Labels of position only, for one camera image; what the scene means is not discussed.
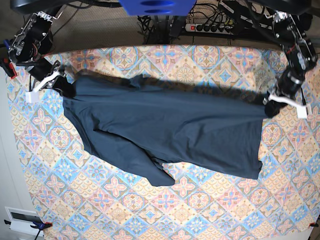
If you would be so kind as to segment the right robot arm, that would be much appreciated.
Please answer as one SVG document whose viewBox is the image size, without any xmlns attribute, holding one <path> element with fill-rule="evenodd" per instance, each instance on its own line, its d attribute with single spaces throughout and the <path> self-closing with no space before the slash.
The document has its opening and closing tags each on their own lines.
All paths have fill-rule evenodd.
<svg viewBox="0 0 320 240">
<path fill-rule="evenodd" d="M 17 67 L 24 67 L 34 80 L 29 81 L 25 93 L 28 103 L 39 101 L 40 91 L 52 89 L 62 97 L 73 98 L 76 91 L 67 81 L 64 68 L 57 60 L 53 64 L 45 55 L 53 49 L 53 21 L 62 13 L 69 0 L 11 0 L 10 8 L 22 15 L 29 15 L 26 23 L 12 40 L 5 40 L 8 57 Z"/>
</svg>

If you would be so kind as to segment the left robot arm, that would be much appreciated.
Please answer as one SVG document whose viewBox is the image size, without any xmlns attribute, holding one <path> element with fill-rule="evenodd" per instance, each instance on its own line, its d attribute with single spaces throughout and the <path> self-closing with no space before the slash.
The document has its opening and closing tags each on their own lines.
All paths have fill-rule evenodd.
<svg viewBox="0 0 320 240">
<path fill-rule="evenodd" d="M 286 69 L 263 100 L 265 114 L 272 118 L 289 105 L 296 109 L 299 119 L 307 119 L 312 108 L 304 97 L 301 103 L 297 103 L 296 94 L 303 91 L 305 75 L 317 65 L 318 55 L 300 22 L 300 15 L 319 13 L 320 10 L 313 8 L 310 0 L 257 0 L 256 4 L 268 8 L 266 19 L 272 21 L 271 33 L 268 33 L 260 25 L 265 14 L 253 12 L 253 1 L 245 3 L 253 25 L 264 37 L 281 46 L 288 61 Z"/>
</svg>

